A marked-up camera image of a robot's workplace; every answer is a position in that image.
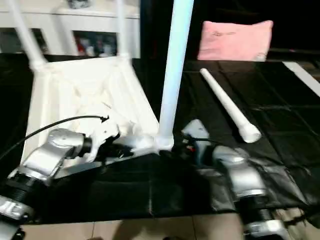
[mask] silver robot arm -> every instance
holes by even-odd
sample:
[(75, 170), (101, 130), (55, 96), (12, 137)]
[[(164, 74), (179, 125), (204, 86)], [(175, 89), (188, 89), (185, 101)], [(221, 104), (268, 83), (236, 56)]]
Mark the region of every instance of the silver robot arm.
[(283, 222), (264, 208), (268, 201), (266, 186), (258, 171), (250, 165), (248, 155), (242, 149), (217, 146), (214, 161), (220, 161), (227, 169), (232, 191), (236, 197), (236, 209), (249, 239), (290, 240)]
[(20, 225), (35, 215), (64, 160), (82, 157), (91, 149), (92, 139), (82, 133), (62, 128), (50, 131), (46, 142), (26, 158), (1, 188), (0, 240), (23, 239)]

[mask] wire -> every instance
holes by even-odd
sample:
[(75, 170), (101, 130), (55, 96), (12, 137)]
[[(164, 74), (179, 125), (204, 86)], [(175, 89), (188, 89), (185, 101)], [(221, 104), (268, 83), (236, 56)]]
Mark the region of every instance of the wire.
[(97, 116), (97, 115), (84, 115), (84, 116), (74, 116), (74, 117), (69, 117), (60, 121), (56, 121), (54, 123), (51, 123), (47, 126), (44, 126), (32, 133), (30, 133), (29, 135), (25, 136), (24, 138), (20, 139), (19, 141), (17, 141), (14, 145), (12, 145), (11, 147), (9, 147), (6, 151), (4, 151), (1, 155), (0, 155), (0, 161), (7, 156), (13, 149), (15, 149), (16, 147), (18, 147), (20, 144), (24, 143), (27, 139), (33, 137), (34, 135), (43, 132), (44, 130), (47, 130), (49, 128), (52, 128), (56, 125), (59, 124), (63, 124), (65, 122), (69, 122), (72, 120), (76, 120), (76, 119), (100, 119), (103, 122), (105, 122), (106, 120), (109, 119), (109, 117), (103, 117), (103, 116)]
[(228, 144), (225, 144), (225, 143), (222, 143), (222, 142), (210, 139), (210, 138), (198, 138), (198, 137), (192, 137), (190, 135), (185, 135), (184, 138), (186, 140), (194, 141), (194, 142), (209, 142), (209, 143), (214, 143), (214, 144), (217, 144), (217, 145), (228, 146)]
[(301, 216), (297, 216), (297, 217), (293, 218), (292, 220), (285, 221), (284, 224), (285, 224), (285, 226), (289, 227), (291, 225), (296, 225), (296, 224), (298, 224), (298, 223), (300, 223), (302, 221), (305, 221), (305, 220), (309, 221), (310, 217), (318, 215), (319, 213), (320, 213), (319, 207), (311, 208), (309, 211), (307, 211), (306, 213), (302, 214)]

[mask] white pipe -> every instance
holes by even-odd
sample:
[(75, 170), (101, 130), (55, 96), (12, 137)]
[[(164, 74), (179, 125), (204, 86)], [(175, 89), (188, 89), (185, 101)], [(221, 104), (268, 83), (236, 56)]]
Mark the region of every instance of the white pipe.
[(117, 54), (119, 56), (128, 57), (127, 48), (127, 29), (126, 29), (126, 16), (125, 16), (125, 4), (124, 0), (116, 0), (116, 12), (117, 12)]
[(32, 34), (31, 30), (27, 28), (17, 1), (6, 0), (6, 3), (15, 21), (16, 31), (19, 39), (22, 42), (23, 48), (29, 58), (30, 67), (35, 70), (36, 68), (45, 64), (47, 61), (42, 55), (35, 36)]
[(174, 0), (158, 138), (173, 144), (173, 129), (194, 0)]
[(225, 110), (232, 118), (233, 122), (239, 129), (239, 133), (246, 143), (254, 143), (261, 138), (261, 133), (257, 127), (249, 122), (246, 116), (240, 111), (237, 105), (231, 100), (228, 94), (217, 83), (214, 77), (208, 72), (207, 69), (202, 68), (200, 73), (207, 81), (216, 97), (220, 100)]

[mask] dark background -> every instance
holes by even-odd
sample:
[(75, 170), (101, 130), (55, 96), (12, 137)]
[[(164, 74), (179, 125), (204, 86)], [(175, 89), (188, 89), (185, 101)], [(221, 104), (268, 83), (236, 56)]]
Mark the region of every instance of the dark background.
[[(141, 57), (165, 59), (173, 0), (141, 0)], [(319, 1), (194, 0), (186, 58), (197, 59), (204, 21), (273, 21), (270, 53), (320, 55)]]

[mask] black tablecloth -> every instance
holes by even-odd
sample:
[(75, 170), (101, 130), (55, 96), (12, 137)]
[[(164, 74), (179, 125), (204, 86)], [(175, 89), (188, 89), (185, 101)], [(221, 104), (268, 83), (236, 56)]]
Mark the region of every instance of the black tablecloth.
[[(74, 57), (50, 56), (51, 61)], [(132, 61), (157, 117), (163, 63)], [(234, 123), (199, 74), (207, 68), (258, 126), (263, 137), (245, 144)], [(32, 73), (23, 55), (0, 54), (1, 149), (25, 134)], [(280, 62), (187, 61), (174, 132), (200, 119), (210, 137), (247, 150), (268, 187), (268, 208), (320, 205), (320, 98)], [(21, 149), (1, 161), (1, 176), (20, 161)], [(210, 161), (195, 166), (155, 154), (57, 180), (41, 223), (233, 212), (226, 176)]]

